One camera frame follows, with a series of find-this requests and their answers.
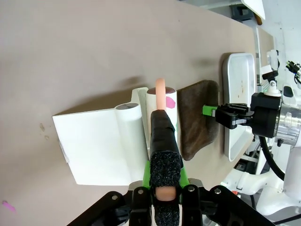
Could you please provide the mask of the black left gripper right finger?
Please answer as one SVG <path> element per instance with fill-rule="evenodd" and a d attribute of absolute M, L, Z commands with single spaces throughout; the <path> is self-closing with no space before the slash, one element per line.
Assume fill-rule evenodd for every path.
<path fill-rule="evenodd" d="M 270 221 L 222 185 L 209 191 L 198 179 L 188 178 L 185 168 L 180 179 L 182 225 L 202 226 L 203 216 L 219 226 L 269 226 Z"/>

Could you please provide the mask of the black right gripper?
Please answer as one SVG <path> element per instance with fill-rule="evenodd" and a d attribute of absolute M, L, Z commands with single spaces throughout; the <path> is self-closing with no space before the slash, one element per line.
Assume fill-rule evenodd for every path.
<path fill-rule="evenodd" d="M 217 123 L 228 129 L 251 124 L 254 135 L 273 138 L 276 119 L 280 112 L 280 101 L 280 97 L 268 96 L 260 92 L 252 95 L 250 108 L 243 103 L 204 105 L 202 114 L 215 117 Z"/>

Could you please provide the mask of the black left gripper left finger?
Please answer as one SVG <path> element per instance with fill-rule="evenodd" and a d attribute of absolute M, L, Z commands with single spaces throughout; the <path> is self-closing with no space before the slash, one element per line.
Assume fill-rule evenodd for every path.
<path fill-rule="evenodd" d="M 152 225 L 152 190 L 150 161 L 144 168 L 143 179 L 130 184 L 126 194 L 110 191 L 77 218 L 70 226 L 130 226 Z"/>

